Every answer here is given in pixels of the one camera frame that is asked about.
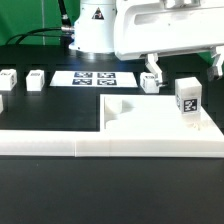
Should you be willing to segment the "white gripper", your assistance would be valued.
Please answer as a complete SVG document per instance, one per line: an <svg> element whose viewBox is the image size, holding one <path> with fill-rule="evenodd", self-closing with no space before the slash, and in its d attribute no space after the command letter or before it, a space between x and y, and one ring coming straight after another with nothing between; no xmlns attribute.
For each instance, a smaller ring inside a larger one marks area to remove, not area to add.
<svg viewBox="0 0 224 224"><path fill-rule="evenodd" d="M158 55L200 52L212 47L208 80L221 79L223 45L224 0L124 0L117 4L115 55L121 60L135 60L148 54L145 66L158 87L164 86Z"/></svg>

